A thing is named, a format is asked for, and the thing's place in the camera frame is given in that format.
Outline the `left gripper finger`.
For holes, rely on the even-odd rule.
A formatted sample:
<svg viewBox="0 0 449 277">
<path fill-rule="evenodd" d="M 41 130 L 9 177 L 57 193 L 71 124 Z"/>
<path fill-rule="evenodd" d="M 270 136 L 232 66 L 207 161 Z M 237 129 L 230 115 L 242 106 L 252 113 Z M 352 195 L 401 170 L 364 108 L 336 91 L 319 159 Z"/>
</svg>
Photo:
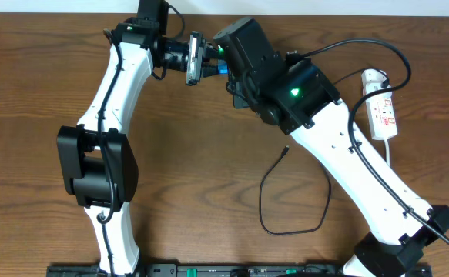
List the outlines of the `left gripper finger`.
<svg viewBox="0 0 449 277">
<path fill-rule="evenodd" d="M 203 47 L 203 60 L 220 60 L 223 59 L 223 49 L 219 46 L 214 47 L 211 43 L 206 42 Z"/>
<path fill-rule="evenodd" d="M 201 71 L 201 77 L 207 78 L 210 76 L 219 74 L 219 66 L 218 65 L 204 65 Z"/>
</svg>

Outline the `blue Samsung Galaxy smartphone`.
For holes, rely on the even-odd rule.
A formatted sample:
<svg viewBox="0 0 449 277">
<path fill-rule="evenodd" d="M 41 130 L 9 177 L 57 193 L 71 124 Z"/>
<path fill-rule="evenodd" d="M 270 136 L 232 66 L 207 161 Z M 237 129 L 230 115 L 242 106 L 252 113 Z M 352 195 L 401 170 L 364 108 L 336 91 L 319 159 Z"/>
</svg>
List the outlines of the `blue Samsung Galaxy smartphone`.
<svg viewBox="0 0 449 277">
<path fill-rule="evenodd" d="M 226 63 L 220 63 L 217 65 L 218 73 L 221 74 L 227 74 L 228 73 L 228 66 Z"/>
</svg>

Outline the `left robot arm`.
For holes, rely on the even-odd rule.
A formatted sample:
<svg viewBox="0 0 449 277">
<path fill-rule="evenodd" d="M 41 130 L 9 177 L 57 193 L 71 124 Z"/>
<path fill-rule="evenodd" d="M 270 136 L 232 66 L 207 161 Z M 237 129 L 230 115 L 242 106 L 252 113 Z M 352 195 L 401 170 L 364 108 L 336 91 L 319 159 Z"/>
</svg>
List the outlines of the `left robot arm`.
<svg viewBox="0 0 449 277">
<path fill-rule="evenodd" d="M 163 0 L 139 2 L 136 16 L 104 30 L 109 63 L 99 89 L 74 126 L 62 126 L 56 143 L 65 190 L 90 218 L 100 251 L 98 265 L 50 266 L 49 276 L 136 276 L 139 247 L 129 203 L 139 168 L 128 140 L 129 126 L 142 87 L 162 81 L 169 70 L 183 72 L 188 86 L 227 73 L 223 50 L 199 32 L 189 40 L 166 34 L 169 10 Z"/>
</svg>

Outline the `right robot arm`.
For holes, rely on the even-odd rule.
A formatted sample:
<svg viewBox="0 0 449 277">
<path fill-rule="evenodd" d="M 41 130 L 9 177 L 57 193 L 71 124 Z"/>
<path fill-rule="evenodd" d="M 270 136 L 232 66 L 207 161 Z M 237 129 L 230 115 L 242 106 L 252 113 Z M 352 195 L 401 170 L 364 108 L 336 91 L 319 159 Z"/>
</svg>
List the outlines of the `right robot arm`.
<svg viewBox="0 0 449 277">
<path fill-rule="evenodd" d="M 368 142 L 333 83 L 308 54 L 281 55 L 246 17 L 214 37 L 247 105 L 310 152 L 351 197 L 369 226 L 343 266 L 350 276 L 404 276 L 423 250 L 445 240 L 449 207 L 413 192 Z"/>
</svg>

